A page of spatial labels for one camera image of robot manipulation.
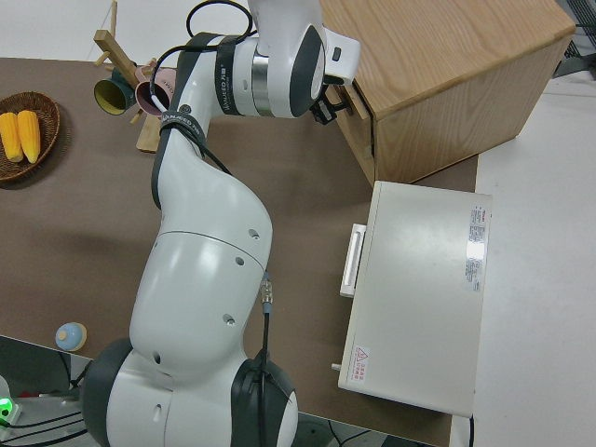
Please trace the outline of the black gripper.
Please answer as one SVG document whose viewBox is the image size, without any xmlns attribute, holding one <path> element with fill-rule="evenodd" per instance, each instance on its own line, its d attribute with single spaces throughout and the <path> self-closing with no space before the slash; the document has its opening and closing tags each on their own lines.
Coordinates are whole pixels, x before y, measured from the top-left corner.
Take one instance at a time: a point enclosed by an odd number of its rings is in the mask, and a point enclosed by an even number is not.
<svg viewBox="0 0 596 447">
<path fill-rule="evenodd" d="M 347 102 L 331 102 L 326 92 L 329 86 L 342 86 L 345 83 L 343 78 L 326 74 L 323 78 L 320 93 L 309 108 L 315 120 L 321 125 L 328 125 L 337 118 L 337 113 L 348 108 Z"/>
</svg>

